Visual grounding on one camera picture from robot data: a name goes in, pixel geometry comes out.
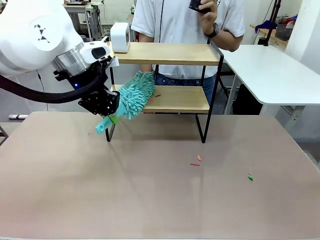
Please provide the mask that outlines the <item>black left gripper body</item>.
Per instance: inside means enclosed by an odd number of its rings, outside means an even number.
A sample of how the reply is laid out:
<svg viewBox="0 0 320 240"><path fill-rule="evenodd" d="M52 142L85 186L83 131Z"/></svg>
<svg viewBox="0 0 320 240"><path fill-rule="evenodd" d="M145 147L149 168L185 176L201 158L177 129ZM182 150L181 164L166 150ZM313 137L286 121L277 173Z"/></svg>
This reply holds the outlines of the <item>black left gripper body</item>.
<svg viewBox="0 0 320 240"><path fill-rule="evenodd" d="M78 101L78 104L93 115L106 117L114 114L117 111L119 102L119 91L99 89L86 95L85 97L82 97Z"/></svg>

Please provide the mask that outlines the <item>person's left hand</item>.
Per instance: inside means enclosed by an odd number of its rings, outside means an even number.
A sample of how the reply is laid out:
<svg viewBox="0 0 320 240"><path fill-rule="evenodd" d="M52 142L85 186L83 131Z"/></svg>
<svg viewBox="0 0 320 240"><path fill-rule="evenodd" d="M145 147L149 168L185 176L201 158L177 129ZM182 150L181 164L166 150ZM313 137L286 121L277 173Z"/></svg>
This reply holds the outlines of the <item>person's left hand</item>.
<svg viewBox="0 0 320 240"><path fill-rule="evenodd" d="M199 24L204 34L211 35L214 32L214 23L218 16L218 5L216 0L201 0L199 10L208 10L207 13L198 15Z"/></svg>

